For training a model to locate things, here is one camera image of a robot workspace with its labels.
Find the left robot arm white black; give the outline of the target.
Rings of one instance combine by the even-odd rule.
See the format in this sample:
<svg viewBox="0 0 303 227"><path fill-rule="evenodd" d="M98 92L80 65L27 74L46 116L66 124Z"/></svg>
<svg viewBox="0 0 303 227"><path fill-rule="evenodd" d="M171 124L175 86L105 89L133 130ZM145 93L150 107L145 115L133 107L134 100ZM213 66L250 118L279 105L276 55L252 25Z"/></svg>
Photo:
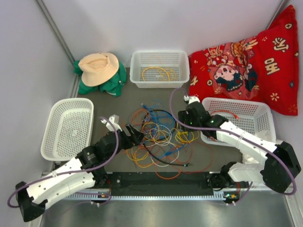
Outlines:
<svg viewBox="0 0 303 227"><path fill-rule="evenodd" d="M85 147L63 166L39 180L16 185L16 199L24 222L40 217L58 201L87 188L103 187L107 183L104 166L121 150L141 144L144 133L126 125L110 131L97 143Z"/></svg>

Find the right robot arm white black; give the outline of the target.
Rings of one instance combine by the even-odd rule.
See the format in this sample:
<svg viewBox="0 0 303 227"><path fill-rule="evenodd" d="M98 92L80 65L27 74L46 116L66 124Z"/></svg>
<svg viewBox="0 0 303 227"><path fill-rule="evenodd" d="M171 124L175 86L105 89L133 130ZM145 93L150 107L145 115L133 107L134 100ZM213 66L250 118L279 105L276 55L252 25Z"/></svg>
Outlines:
<svg viewBox="0 0 303 227"><path fill-rule="evenodd" d="M297 191L295 178L301 166L291 144L261 139L234 125L221 115L210 115L200 102L190 103L178 112L178 122L185 129L201 131L207 137L227 143L257 163L229 163L222 168L221 182L232 187L237 182L262 183L271 190L285 195Z"/></svg>

